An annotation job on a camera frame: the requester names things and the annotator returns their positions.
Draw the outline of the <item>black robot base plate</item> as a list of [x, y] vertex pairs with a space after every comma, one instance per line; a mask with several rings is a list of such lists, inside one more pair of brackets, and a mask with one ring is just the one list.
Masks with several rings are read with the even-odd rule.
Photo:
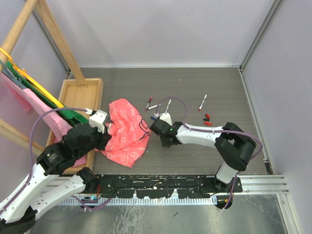
[[118, 197], [139, 199], [148, 197], [208, 198], [210, 194], [229, 193], [231, 185], [222, 188], [210, 175], [98, 175], [83, 194], [99, 194], [102, 198]]

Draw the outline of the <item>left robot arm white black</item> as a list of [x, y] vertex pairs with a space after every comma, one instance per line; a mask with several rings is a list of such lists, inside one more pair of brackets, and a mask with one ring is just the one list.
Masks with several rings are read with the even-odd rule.
[[1, 202], [0, 232], [23, 234], [65, 198], [84, 191], [93, 193], [99, 181], [88, 167], [82, 168], [56, 188], [44, 194], [42, 191], [90, 151], [104, 150], [110, 139], [106, 125], [92, 127], [80, 123], [70, 129], [61, 141], [47, 146], [37, 158], [31, 173]]

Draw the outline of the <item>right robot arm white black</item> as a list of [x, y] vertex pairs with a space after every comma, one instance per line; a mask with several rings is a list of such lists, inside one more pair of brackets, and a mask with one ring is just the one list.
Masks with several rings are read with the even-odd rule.
[[150, 130], [160, 137], [163, 147], [196, 144], [216, 149], [223, 159], [214, 176], [214, 187], [219, 192], [230, 188], [234, 176], [247, 169], [256, 149], [252, 136], [231, 122], [221, 127], [199, 127], [158, 117]]

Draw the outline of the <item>white pen brown cap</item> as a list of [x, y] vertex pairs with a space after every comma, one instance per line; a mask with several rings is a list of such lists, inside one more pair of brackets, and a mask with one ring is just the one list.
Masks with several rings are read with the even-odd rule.
[[165, 109], [165, 113], [168, 112], [171, 102], [172, 102], [172, 99], [169, 99], [167, 106], [166, 106], [166, 109]]

